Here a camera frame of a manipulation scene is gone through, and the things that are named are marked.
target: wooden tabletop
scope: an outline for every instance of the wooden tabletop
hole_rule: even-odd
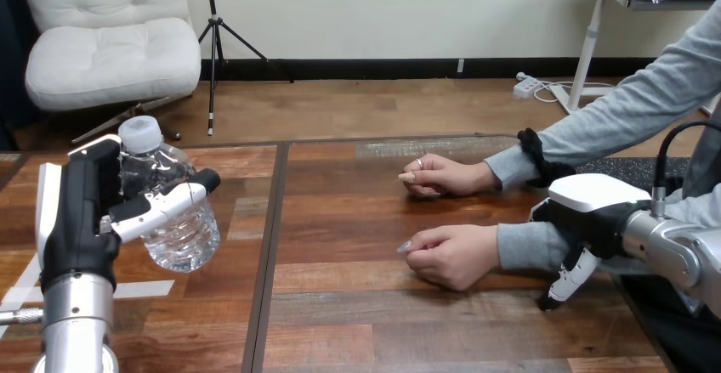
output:
[[[211,196],[223,240],[191,274],[156,266],[142,242],[122,247],[119,283],[173,283],[167,295],[115,301],[112,347],[121,371],[667,371],[607,275],[543,313],[536,300],[552,276],[491,274],[469,292],[450,292],[419,280],[395,252],[419,230],[443,224],[524,222],[540,195],[415,201],[397,180],[427,152],[477,162],[515,142],[451,137],[188,150],[198,167],[223,179]],[[35,255],[37,169],[45,161],[66,158],[30,156],[0,191],[0,297]],[[39,337],[37,325],[7,329],[0,371],[27,372]]]

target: metal robot arm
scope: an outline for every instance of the metal robot arm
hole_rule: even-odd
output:
[[[603,258],[633,257],[671,282],[692,313],[704,304],[721,316],[721,229],[679,222],[650,210],[652,197],[620,180],[574,175],[556,180],[531,212],[569,238],[559,279],[539,301],[557,308],[586,281]]]
[[[120,245],[204,199],[220,183],[206,169],[157,195],[122,202],[120,139],[109,135],[72,151],[64,166],[41,166],[36,243],[44,312],[0,314],[0,325],[42,318],[42,357],[33,371],[118,371],[110,348],[113,262]]]

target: human hand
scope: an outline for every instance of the human hand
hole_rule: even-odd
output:
[[[414,235],[406,248],[408,266],[421,278],[464,291],[501,264],[497,227],[443,226]]]
[[[448,193],[472,195],[498,188],[500,181],[487,163],[463,165],[442,156],[428,154],[403,168],[398,178],[419,197],[439,197]]]

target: desk leg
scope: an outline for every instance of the desk leg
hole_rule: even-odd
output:
[[[578,60],[578,68],[576,69],[576,77],[573,79],[573,87],[571,88],[571,94],[566,95],[563,88],[563,94],[558,91],[552,91],[556,98],[559,100],[561,105],[564,107],[567,113],[572,113],[578,110],[578,102],[581,100],[581,96],[585,94],[583,92],[583,85],[586,81],[586,75],[588,74],[588,66],[591,64],[591,58],[593,57],[593,49],[596,47],[596,39],[599,36],[599,27],[601,26],[601,14],[604,10],[605,0],[596,0],[596,6],[593,8],[593,16],[591,17],[591,24],[588,26],[586,31],[586,39],[583,41],[583,50],[581,51],[581,58]],[[610,90],[604,89],[601,93],[606,93]]]

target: white tape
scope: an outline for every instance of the white tape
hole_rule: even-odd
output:
[[[39,286],[35,286],[39,277],[40,262],[37,260],[37,253],[35,253],[23,274],[5,294],[3,301],[0,302],[0,312],[17,311],[22,308],[25,302],[42,302],[43,293],[40,291]],[[175,280],[164,280],[118,284],[113,298],[165,297],[170,293],[174,283]],[[7,326],[0,326],[0,339],[3,339],[7,329]]]
[[[37,253],[32,256],[30,263],[25,267],[25,271],[20,275],[15,286],[10,288],[3,301],[0,302],[0,311],[17,311],[22,308],[23,302],[26,301],[33,288],[37,279],[40,277],[40,262],[37,260]],[[7,326],[0,326],[0,339],[3,338],[5,331],[8,329]]]
[[[126,284],[118,284],[115,289],[113,298],[143,298],[143,297],[165,297],[173,288],[175,280],[168,281],[150,281],[150,282],[129,282]],[[42,302],[43,292],[39,286],[33,286],[30,290],[27,288],[10,288],[8,291],[10,302]]]

